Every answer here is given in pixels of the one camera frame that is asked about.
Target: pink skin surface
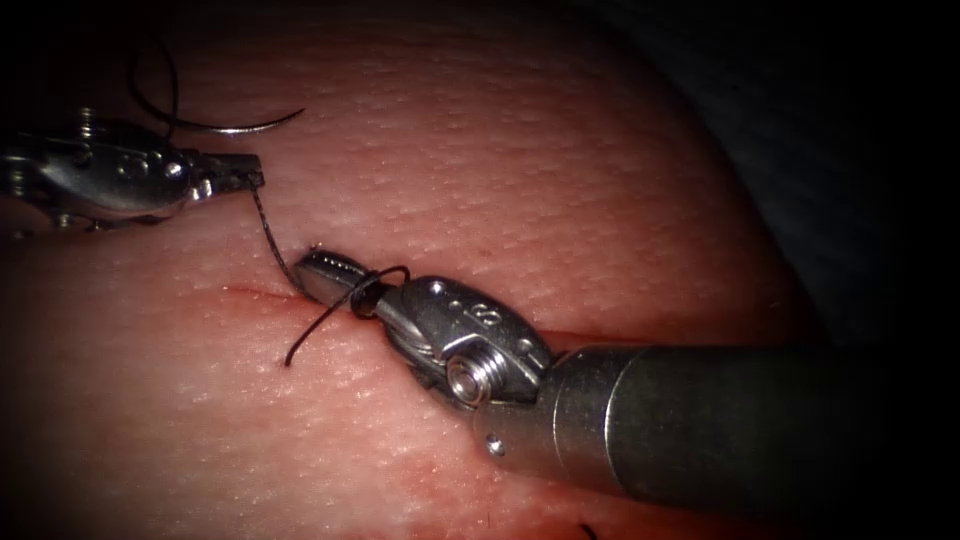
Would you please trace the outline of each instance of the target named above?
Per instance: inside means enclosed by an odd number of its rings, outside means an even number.
[[[567,342],[814,335],[725,158],[642,61],[544,14],[372,13],[197,16],[168,38],[182,116],[247,123],[307,108],[262,135],[175,139],[260,155],[289,261],[322,244],[374,268],[446,275]],[[77,95],[144,120],[124,96],[122,57],[77,81]],[[143,88],[162,104],[159,66],[144,64]],[[0,299],[15,315],[0,345],[3,464],[17,479],[6,491],[35,532],[766,532],[498,470],[379,325],[346,312],[283,369],[322,307],[284,280],[249,196],[157,227],[0,249]]]

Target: black suture thread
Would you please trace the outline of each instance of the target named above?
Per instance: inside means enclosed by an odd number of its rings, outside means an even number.
[[[300,334],[300,337],[297,338],[297,341],[295,341],[290,347],[290,350],[287,351],[287,356],[283,360],[283,366],[290,367],[290,365],[293,363],[293,356],[297,354],[297,351],[300,349],[300,346],[303,345],[303,342],[307,340],[307,337],[309,337],[310,334],[317,329],[317,327],[323,324],[323,321],[327,320],[327,317],[332,315],[334,311],[340,309],[347,302],[350,302],[350,310],[357,318],[374,318],[374,315],[366,315],[360,311],[360,301],[362,299],[363,292],[367,289],[367,287],[379,282],[380,278],[383,276],[392,274],[394,272],[400,272],[403,274],[404,283],[410,281],[410,270],[406,266],[391,266],[386,270],[368,272],[363,279],[351,287],[350,290],[341,296],[336,302],[334,302],[333,305],[328,307],[326,311],[324,311],[323,314],[317,318],[317,320],[313,321],[313,323],[310,324],[310,326],[308,326],[302,334]]]
[[[583,529],[583,532],[587,533],[587,538],[590,540],[597,540],[597,533],[593,532],[593,529],[590,528],[586,523],[581,523],[580,528]]]
[[[260,225],[263,227],[263,234],[267,237],[267,244],[270,246],[270,253],[272,253],[273,258],[276,259],[277,266],[280,267],[280,270],[287,278],[287,281],[293,285],[293,288],[296,289],[297,292],[305,296],[310,301],[319,302],[316,297],[303,288],[303,284],[300,283],[300,280],[297,279],[297,276],[290,271],[290,267],[287,266],[286,261],[283,260],[283,256],[280,255],[280,248],[277,246],[277,241],[273,237],[273,231],[270,230],[270,223],[267,221],[267,214],[263,210],[263,202],[260,200],[260,192],[257,190],[257,185],[253,182],[253,179],[249,177],[247,178],[247,182],[250,183],[250,193],[253,195],[254,204],[257,205],[257,213],[260,215]]]
[[[250,124],[243,126],[218,126],[213,124],[202,124],[199,122],[193,122],[190,120],[184,120],[177,115],[179,108],[179,80],[177,76],[177,70],[174,67],[173,56],[170,54],[170,51],[167,49],[166,45],[163,43],[163,40],[159,36],[154,35],[154,39],[157,41],[157,45],[160,48],[160,53],[163,55],[164,60],[167,63],[167,69],[170,72],[170,83],[173,86],[174,91],[172,92],[173,107],[171,113],[165,113],[153,103],[150,103],[150,100],[140,92],[140,89],[137,87],[137,67],[140,63],[140,50],[137,49],[134,51],[133,55],[130,57],[130,61],[127,64],[127,87],[130,91],[130,95],[133,96],[133,99],[137,102],[137,105],[141,109],[146,111],[148,114],[154,118],[165,122],[169,128],[167,131],[167,139],[173,136],[174,127],[182,127],[184,129],[191,129],[194,131],[206,131],[210,133],[221,133],[226,135],[243,135],[247,133],[261,133],[268,129],[273,129],[275,127],[281,126],[290,120],[293,120],[299,116],[306,109],[299,109],[294,111],[286,116],[270,120],[268,122],[261,122],[258,124]]]

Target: metal pivot screw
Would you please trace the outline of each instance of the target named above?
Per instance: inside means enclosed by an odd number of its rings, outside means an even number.
[[[183,174],[183,166],[176,161],[171,161],[164,167],[163,172],[167,175],[167,178],[179,178]]]
[[[506,448],[503,446],[503,441],[493,433],[487,435],[486,440],[484,441],[487,447],[487,453],[494,457],[503,457],[507,453]]]
[[[476,407],[503,386],[504,369],[500,355],[471,349],[447,361],[447,383],[457,399]]]

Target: curved needle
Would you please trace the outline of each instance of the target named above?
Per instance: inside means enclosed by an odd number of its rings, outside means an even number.
[[[159,120],[163,120],[171,127],[181,127],[184,129],[191,129],[194,131],[206,131],[210,133],[220,133],[223,135],[244,135],[248,133],[260,133],[268,129],[273,129],[277,126],[286,124],[290,120],[293,120],[299,116],[306,109],[300,109],[294,111],[282,118],[277,118],[276,120],[271,120],[269,122],[263,122],[260,124],[250,124],[246,126],[215,126],[212,124],[201,124],[199,122],[191,122],[189,120],[183,120],[177,118],[175,114],[169,114],[161,111],[156,108],[150,101],[140,93],[140,89],[137,88],[136,74],[137,66],[139,64],[140,55],[135,54],[133,58],[130,59],[130,64],[127,68],[127,85],[130,87],[130,93],[133,95],[133,99],[137,101],[144,110],[150,113],[152,116]]]

